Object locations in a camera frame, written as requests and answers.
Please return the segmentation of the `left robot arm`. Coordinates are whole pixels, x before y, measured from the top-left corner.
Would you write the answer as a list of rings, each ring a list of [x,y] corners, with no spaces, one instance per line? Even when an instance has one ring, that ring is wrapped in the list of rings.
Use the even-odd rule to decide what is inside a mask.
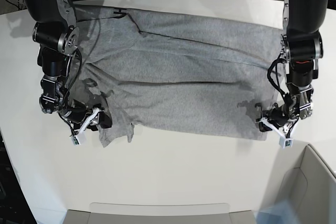
[[[285,140],[299,120],[312,115],[312,81],[318,78],[318,61],[323,57],[319,29],[328,0],[284,0],[282,50],[267,71],[267,79],[279,92],[283,104],[275,103],[257,119],[261,132],[279,131]]]

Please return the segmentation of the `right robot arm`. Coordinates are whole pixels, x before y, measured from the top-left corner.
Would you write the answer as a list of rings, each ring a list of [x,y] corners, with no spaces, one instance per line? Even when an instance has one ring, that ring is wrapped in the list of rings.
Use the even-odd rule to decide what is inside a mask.
[[[86,129],[110,128],[112,120],[100,104],[90,108],[69,100],[70,90],[79,77],[77,73],[69,79],[71,64],[75,59],[82,62],[72,1],[24,0],[24,3],[36,21],[32,39],[40,45],[37,63],[44,73],[40,82],[43,93],[39,99],[42,112],[58,113],[69,126],[71,137],[78,137]]]

